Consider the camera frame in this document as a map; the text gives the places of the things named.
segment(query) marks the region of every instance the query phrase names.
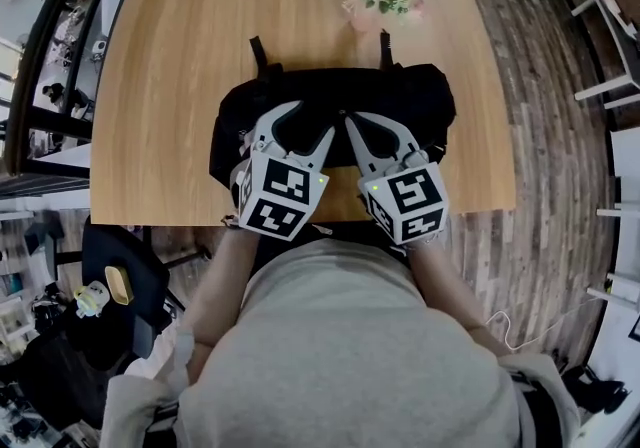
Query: wooden table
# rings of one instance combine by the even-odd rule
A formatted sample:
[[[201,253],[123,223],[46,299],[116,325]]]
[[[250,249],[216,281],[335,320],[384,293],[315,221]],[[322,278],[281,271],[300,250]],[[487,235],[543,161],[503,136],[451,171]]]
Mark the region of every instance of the wooden table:
[[[91,150],[93,222],[219,225],[232,204],[209,176],[220,100],[255,78],[259,35],[285,70],[377,68],[378,33],[358,34],[344,0],[126,0],[104,63]],[[500,77],[475,0],[428,0],[424,20],[387,15],[394,60],[431,62],[458,116],[441,169],[452,213],[515,208],[511,138]],[[325,170],[315,221],[368,218],[356,167]]]

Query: person in background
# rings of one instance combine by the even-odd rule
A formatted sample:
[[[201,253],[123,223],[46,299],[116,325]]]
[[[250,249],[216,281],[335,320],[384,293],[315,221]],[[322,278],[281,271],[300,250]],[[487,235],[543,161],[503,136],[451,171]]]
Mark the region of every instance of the person in background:
[[[63,108],[62,99],[64,98],[64,87],[61,83],[45,85],[42,88],[42,94],[48,96],[51,103],[56,105],[58,109]],[[69,105],[67,105],[67,108],[60,113],[70,116],[74,108],[77,107],[81,110],[85,108],[88,103],[87,95],[80,89],[75,89],[69,98]]]
[[[63,12],[73,12],[73,10],[75,9],[76,5],[78,4],[78,0],[67,0],[64,5],[62,6],[62,11]]]

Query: pink flower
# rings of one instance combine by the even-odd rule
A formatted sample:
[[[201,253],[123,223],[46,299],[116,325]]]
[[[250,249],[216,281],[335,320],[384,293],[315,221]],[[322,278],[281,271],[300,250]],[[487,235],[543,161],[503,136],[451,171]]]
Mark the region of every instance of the pink flower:
[[[424,0],[410,0],[407,18],[413,22],[420,21],[424,15],[425,7],[426,3]]]

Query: bag strap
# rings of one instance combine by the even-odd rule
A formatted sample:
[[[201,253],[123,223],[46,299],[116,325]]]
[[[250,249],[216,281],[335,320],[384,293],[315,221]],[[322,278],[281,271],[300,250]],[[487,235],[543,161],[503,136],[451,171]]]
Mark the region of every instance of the bag strap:
[[[389,71],[393,68],[393,55],[391,55],[391,34],[386,30],[380,32],[380,71]]]
[[[274,76],[282,73],[282,64],[269,64],[260,37],[252,37],[249,39],[249,44],[251,45],[253,56],[256,59],[256,64],[258,65],[258,81],[268,84]]]
[[[512,373],[511,379],[522,392],[536,431],[536,448],[562,448],[562,430],[556,404],[549,392],[537,380],[522,372]]]
[[[144,433],[142,448],[177,448],[173,425],[178,418],[178,402],[156,408],[153,422]]]

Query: black bag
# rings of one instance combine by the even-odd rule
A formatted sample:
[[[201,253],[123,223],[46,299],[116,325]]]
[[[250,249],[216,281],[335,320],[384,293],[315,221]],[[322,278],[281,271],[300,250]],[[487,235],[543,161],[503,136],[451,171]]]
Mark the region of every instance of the black bag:
[[[239,148],[259,117],[295,100],[303,106],[275,127],[276,140],[287,151],[313,150],[329,126],[336,135],[325,167],[356,165],[344,125],[344,116],[364,111],[381,114],[407,126],[432,161],[439,162],[447,146],[447,128],[456,115],[445,75],[433,64],[403,68],[391,60],[389,34],[381,34],[381,69],[340,68],[288,71],[267,64],[256,37],[251,45],[258,77],[232,89],[220,103],[213,130],[209,173],[229,187],[233,168],[240,163]],[[394,139],[384,130],[361,124],[370,150],[379,156],[394,153]]]

